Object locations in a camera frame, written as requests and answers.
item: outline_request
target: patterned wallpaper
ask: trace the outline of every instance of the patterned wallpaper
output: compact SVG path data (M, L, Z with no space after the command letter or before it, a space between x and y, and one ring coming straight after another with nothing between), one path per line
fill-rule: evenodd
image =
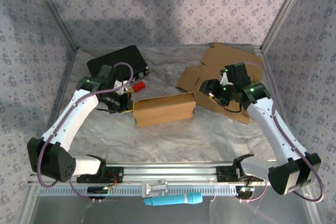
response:
M283 0L53 0L80 47L261 45Z
M47 129L68 50L40 0L0 0L0 223L19 215L26 144Z
M336 223L336 0L297 0L267 57L290 127L322 158L323 204Z

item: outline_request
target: red cap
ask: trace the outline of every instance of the red cap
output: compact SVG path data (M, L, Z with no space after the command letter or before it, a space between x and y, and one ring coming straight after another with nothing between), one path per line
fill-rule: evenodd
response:
M145 83L143 81L140 81L139 83L137 83L133 86L133 90L135 92L139 92L140 90L144 89L145 87L146 87Z

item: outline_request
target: black box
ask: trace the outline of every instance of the black box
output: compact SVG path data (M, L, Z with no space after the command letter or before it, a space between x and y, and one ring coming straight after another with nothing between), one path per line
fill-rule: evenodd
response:
M99 71L103 65L114 66L119 62L126 62L131 65L134 71L133 78L135 79L142 78L149 73L147 63L144 61L139 50L134 45L125 47L115 52L111 52L96 59L89 60L87 66L91 76L95 77L99 74ZM117 66L117 69L120 71L123 81L128 80L131 77L131 71L127 66Z

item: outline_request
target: cardboard box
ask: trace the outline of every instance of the cardboard box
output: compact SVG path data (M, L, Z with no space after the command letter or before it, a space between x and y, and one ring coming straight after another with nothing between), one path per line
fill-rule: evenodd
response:
M228 112L222 106L199 92L202 82L209 79L220 80L220 71L224 69L226 65L242 61L252 61L263 64L262 59L256 55L232 47L227 47L220 43L214 43L208 50L205 51L201 59L201 65L185 68L176 87L188 92L194 92L197 105L223 114L228 118L240 121L244 124L248 124L249 116L247 111L243 110L241 113ZM261 81L263 70L260 67L246 65L246 70L252 82ZM227 108L230 110L239 110L239 104L232 101Z
M195 95L182 93L134 103L133 116L138 127L192 118Z

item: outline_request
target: blue object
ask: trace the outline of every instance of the blue object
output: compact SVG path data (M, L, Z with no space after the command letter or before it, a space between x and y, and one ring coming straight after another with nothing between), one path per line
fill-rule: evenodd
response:
M143 202L147 206L165 206L176 204L198 204L203 201L201 193L187 193L179 195L157 196L145 199Z

